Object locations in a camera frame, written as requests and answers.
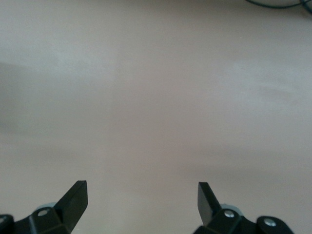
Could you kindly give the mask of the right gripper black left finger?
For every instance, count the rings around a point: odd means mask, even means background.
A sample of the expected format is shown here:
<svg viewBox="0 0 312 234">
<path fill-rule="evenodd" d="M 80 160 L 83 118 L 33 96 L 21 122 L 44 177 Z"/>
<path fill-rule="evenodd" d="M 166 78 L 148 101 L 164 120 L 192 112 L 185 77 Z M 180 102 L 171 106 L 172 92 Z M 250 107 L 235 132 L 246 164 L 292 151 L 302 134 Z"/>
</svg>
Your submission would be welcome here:
<svg viewBox="0 0 312 234">
<path fill-rule="evenodd" d="M 15 234 L 70 234 L 87 208 L 87 182 L 77 181 L 54 206 L 15 222 Z"/>
</svg>

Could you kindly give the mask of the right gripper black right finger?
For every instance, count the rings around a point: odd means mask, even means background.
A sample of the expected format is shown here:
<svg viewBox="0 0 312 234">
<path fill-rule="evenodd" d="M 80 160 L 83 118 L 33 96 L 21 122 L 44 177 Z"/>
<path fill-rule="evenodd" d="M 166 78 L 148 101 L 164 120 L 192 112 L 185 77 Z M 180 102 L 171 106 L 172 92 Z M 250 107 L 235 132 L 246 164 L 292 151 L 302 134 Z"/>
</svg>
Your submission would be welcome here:
<svg viewBox="0 0 312 234">
<path fill-rule="evenodd" d="M 220 204 L 207 182 L 198 183 L 197 207 L 202 225 L 196 234 L 255 234 L 256 224 L 233 205 Z"/>
</svg>

